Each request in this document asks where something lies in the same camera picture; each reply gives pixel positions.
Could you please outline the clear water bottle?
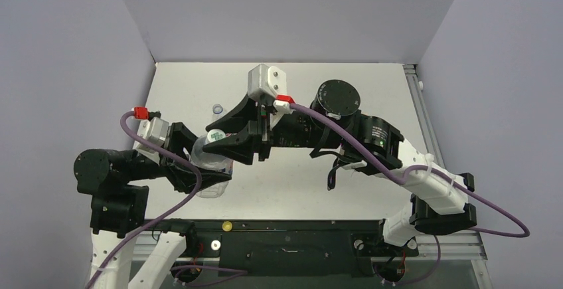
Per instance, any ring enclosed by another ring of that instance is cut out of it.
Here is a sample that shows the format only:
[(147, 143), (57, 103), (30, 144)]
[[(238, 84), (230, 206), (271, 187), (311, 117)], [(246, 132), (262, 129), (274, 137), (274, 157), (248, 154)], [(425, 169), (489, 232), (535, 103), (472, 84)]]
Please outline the clear water bottle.
[[(221, 171), (225, 173), (232, 174), (233, 161), (227, 157), (216, 155), (212, 153), (206, 153), (203, 151), (203, 147), (209, 144), (206, 141), (206, 135), (199, 137), (191, 153), (191, 163), (201, 169), (208, 169), (211, 171)], [(226, 188), (228, 187), (228, 182), (218, 183), (212, 187), (200, 190), (197, 196), (204, 199), (214, 199), (221, 197)]]

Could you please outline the white water bottle cap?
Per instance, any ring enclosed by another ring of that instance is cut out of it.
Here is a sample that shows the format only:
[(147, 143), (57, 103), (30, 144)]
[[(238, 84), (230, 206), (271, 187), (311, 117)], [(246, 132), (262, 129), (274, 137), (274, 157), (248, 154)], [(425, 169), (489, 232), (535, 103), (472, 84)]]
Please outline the white water bottle cap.
[(226, 138), (224, 131), (219, 129), (211, 129), (207, 132), (206, 141), (208, 143), (217, 142)]

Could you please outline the Pepsi bottle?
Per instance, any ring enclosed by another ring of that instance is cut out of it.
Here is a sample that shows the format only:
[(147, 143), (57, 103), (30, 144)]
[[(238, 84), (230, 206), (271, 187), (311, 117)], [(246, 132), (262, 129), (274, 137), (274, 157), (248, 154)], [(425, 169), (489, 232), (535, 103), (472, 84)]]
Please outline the Pepsi bottle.
[(214, 120), (221, 118), (225, 113), (224, 108), (220, 104), (215, 104), (212, 107), (212, 117)]

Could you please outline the yellow juice bottle cap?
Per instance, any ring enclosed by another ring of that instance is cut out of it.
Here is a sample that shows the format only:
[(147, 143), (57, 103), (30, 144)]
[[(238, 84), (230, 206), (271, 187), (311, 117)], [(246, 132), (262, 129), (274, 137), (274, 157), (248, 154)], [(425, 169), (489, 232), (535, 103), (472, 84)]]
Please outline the yellow juice bottle cap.
[(230, 221), (225, 221), (222, 224), (222, 230), (224, 232), (230, 232), (233, 229), (233, 224)]

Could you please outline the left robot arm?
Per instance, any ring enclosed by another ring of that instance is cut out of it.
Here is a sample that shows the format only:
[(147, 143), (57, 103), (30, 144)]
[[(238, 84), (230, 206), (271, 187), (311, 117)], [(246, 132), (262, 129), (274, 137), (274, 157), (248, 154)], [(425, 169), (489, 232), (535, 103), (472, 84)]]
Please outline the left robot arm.
[[(77, 190), (92, 198), (92, 260), (86, 287), (157, 288), (179, 255), (189, 256), (199, 245), (193, 222), (170, 223), (169, 216), (199, 191), (229, 181), (232, 174), (192, 164), (187, 150), (197, 138), (180, 122), (144, 120), (144, 134), (133, 131), (126, 120), (121, 121), (121, 127), (137, 142), (135, 149), (87, 149), (74, 162)], [(149, 188), (139, 182), (157, 178), (167, 179), (185, 197), (147, 220)], [(130, 278), (136, 239), (149, 229), (160, 229), (161, 236), (145, 265)]]

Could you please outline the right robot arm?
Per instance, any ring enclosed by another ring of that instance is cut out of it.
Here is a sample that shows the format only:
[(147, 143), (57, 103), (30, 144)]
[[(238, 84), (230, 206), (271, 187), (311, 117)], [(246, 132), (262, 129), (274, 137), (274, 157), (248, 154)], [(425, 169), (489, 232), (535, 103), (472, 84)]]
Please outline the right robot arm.
[(333, 155), (327, 187), (338, 170), (387, 178), (411, 194), (410, 202), (387, 217), (374, 238), (384, 254), (420, 234), (450, 235), (477, 224), (468, 199), (473, 176), (448, 173), (431, 154), (419, 152), (401, 132), (361, 112), (357, 90), (342, 80), (320, 85), (310, 106), (291, 96), (248, 94), (232, 111), (207, 127), (203, 149), (243, 163), (266, 160), (274, 147), (308, 148), (312, 158)]

